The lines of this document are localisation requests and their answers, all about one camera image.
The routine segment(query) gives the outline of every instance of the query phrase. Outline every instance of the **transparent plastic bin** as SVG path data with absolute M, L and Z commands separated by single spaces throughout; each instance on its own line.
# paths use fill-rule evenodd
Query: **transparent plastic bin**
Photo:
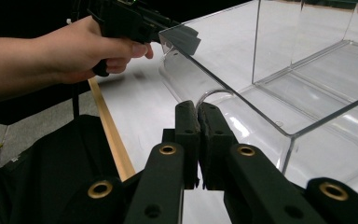
M 188 28 L 191 53 L 176 35 Z M 326 176 L 358 191 L 358 1 L 251 1 L 160 40 L 178 102 L 217 105 L 239 142 L 301 187 Z

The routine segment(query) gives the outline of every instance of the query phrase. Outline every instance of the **human hand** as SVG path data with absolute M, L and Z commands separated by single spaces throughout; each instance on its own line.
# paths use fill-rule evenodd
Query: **human hand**
M 34 40 L 45 52 L 46 69 L 59 83 L 76 83 L 94 77 L 91 68 L 106 59 L 108 73 L 121 73 L 132 58 L 153 58 L 150 44 L 128 38 L 101 36 L 99 24 L 88 16 Z

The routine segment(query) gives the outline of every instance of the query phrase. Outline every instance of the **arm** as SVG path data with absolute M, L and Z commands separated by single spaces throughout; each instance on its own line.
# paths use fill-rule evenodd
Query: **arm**
M 131 58 L 143 56 L 153 57 L 150 45 L 101 37 L 92 17 L 35 39 L 0 38 L 0 100 L 87 80 L 101 59 L 108 59 L 107 72 L 121 73 Z

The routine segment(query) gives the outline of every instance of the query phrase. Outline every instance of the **floor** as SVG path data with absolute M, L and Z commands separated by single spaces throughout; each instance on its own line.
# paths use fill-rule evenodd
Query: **floor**
M 91 91 L 79 95 L 80 114 L 99 116 Z M 68 100 L 12 125 L 0 124 L 0 167 L 14 159 L 37 139 L 73 119 L 72 100 Z

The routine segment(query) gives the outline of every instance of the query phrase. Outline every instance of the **wooden edge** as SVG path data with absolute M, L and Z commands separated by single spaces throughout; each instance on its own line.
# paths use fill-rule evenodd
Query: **wooden edge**
M 105 131 L 106 139 L 109 143 L 113 159 L 115 160 L 118 174 L 120 175 L 121 181 L 125 181 L 136 174 L 135 170 L 132 166 L 127 150 L 121 141 L 116 124 L 113 122 L 112 116 L 107 108 L 106 102 L 103 99 L 100 87 L 95 77 L 89 79 L 89 86 L 100 113 L 103 129 Z

